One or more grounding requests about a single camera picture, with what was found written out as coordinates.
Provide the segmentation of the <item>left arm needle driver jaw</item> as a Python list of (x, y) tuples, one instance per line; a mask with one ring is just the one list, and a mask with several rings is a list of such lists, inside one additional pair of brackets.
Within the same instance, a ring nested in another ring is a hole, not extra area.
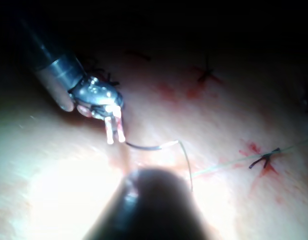
[(112, 145), (114, 143), (114, 139), (113, 139), (113, 129), (112, 129), (112, 119), (111, 119), (111, 117), (107, 116), (104, 119), (104, 123), (105, 123), (107, 143), (109, 145)]
[(123, 129), (123, 123), (122, 123), (122, 112), (120, 106), (114, 107), (114, 117), (116, 122), (116, 131), (118, 136), (118, 141), (121, 143), (124, 143), (126, 141), (124, 129)]

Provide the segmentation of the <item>left arm needle driver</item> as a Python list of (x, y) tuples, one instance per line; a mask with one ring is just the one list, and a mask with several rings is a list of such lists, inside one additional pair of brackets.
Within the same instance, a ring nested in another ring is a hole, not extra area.
[(87, 118), (113, 116), (113, 107), (123, 107), (123, 96), (109, 82), (89, 76), (81, 80), (70, 91), (78, 112)]

